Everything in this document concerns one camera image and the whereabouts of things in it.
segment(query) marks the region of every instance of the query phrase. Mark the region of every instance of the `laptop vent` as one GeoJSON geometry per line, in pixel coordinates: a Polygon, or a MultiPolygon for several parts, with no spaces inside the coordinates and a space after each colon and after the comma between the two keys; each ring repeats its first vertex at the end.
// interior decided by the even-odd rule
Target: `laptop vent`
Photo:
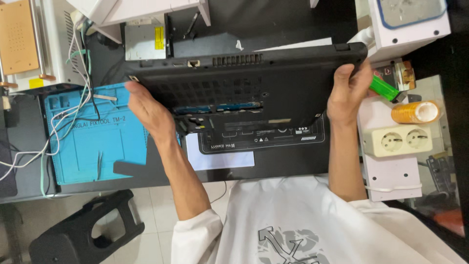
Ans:
{"type": "Polygon", "coordinates": [[[259,53],[253,53],[249,55],[213,57],[212,62],[214,67],[258,64],[263,62],[263,56],[259,53]]]}
{"type": "Polygon", "coordinates": [[[261,101],[261,77],[208,79],[197,82],[160,82],[148,87],[166,107],[261,101]]]}
{"type": "MultiPolygon", "coordinates": [[[[68,48],[70,47],[70,45],[72,44],[72,38],[73,38],[73,22],[72,22],[72,18],[70,17],[70,13],[67,12],[67,11],[64,11],[64,15],[65,15],[65,26],[67,28],[67,39],[68,39],[68,48]]],[[[74,42],[73,46],[72,46],[72,53],[76,51],[76,44],[74,42]]],[[[75,66],[76,69],[78,69],[78,60],[80,58],[78,58],[77,56],[73,57],[72,58],[72,63],[73,63],[73,66],[75,66]]],[[[76,71],[73,67],[72,67],[72,71],[74,73],[78,73],[78,71],[76,71]]]]}

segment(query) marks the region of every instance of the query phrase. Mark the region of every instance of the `blue silicone mat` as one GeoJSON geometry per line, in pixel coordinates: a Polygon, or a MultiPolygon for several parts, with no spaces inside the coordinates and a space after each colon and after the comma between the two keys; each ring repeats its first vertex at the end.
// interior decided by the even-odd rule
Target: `blue silicone mat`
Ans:
{"type": "MultiPolygon", "coordinates": [[[[81,92],[80,90],[49,95],[44,99],[49,131],[52,131],[51,118],[78,105],[81,92]]],[[[115,161],[145,165],[148,132],[128,108],[129,93],[124,84],[95,87],[94,93],[116,97],[117,100],[95,97],[101,120],[76,120],[69,134],[60,140],[60,151],[53,156],[55,176],[59,185],[131,177],[114,173],[115,161]],[[98,177],[99,153],[102,153],[102,159],[98,177]]],[[[57,129],[72,120],[73,115],[64,119],[57,129]]],[[[98,117],[91,100],[80,109],[77,117],[98,117]]],[[[58,120],[60,118],[56,118],[54,124],[57,124],[58,120]]],[[[67,129],[68,126],[59,131],[59,137],[62,137],[67,129]]],[[[51,148],[52,151],[57,149],[56,137],[51,138],[51,148]]]]}

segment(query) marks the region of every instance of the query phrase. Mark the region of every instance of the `green lighter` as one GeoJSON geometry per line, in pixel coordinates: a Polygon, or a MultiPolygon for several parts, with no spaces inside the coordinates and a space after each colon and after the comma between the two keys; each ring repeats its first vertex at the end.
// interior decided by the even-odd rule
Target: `green lighter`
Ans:
{"type": "Polygon", "coordinates": [[[390,86],[387,82],[381,80],[376,75],[373,75],[373,81],[370,84],[370,89],[392,103],[402,102],[406,98],[405,94],[399,90],[396,90],[394,87],[390,86]]]}

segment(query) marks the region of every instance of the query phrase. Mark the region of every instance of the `hand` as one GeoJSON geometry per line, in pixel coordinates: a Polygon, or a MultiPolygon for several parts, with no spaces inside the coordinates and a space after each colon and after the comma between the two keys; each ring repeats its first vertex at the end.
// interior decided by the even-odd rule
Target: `hand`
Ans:
{"type": "Polygon", "coordinates": [[[327,101],[327,116],[332,125],[356,123],[358,108],[373,80],[368,59],[360,65],[360,70],[350,79],[353,69],[353,64],[345,64],[335,71],[334,88],[327,101]]]}
{"type": "Polygon", "coordinates": [[[130,92],[129,108],[142,122],[156,145],[176,139],[176,128],[171,113],[157,102],[150,92],[137,82],[125,83],[130,92]]]}

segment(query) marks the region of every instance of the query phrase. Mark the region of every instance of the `black desk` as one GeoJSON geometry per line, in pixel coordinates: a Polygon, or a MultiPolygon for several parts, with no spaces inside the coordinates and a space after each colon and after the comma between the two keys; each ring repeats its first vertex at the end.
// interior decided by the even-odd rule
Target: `black desk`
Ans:
{"type": "MultiPolygon", "coordinates": [[[[209,3],[212,26],[203,20],[196,22],[194,41],[183,40],[196,9],[170,13],[174,36],[175,57],[238,53],[235,48],[239,39],[244,51],[276,47],[314,39],[332,37],[333,43],[345,43],[357,33],[355,3],[349,0],[319,1],[315,9],[309,8],[308,0],[212,0],[209,3]]],[[[95,86],[126,81],[124,75],[124,49],[109,50],[97,42],[93,35],[88,44],[91,50],[95,86]]],[[[45,132],[37,100],[21,99],[7,117],[10,142],[19,149],[41,149],[45,144],[45,132]]],[[[127,188],[168,185],[158,150],[151,139],[148,142],[145,169],[138,172],[128,167],[133,178],[108,180],[83,184],[63,185],[60,194],[76,194],[127,188]]],[[[329,138],[323,143],[296,147],[275,147],[255,151],[254,167],[211,171],[198,171],[203,182],[232,179],[255,179],[327,172],[329,138]]],[[[39,189],[39,160],[26,168],[18,169],[16,181],[18,195],[0,199],[0,203],[41,198],[39,189]]],[[[53,182],[49,194],[57,193],[53,182]]]]}

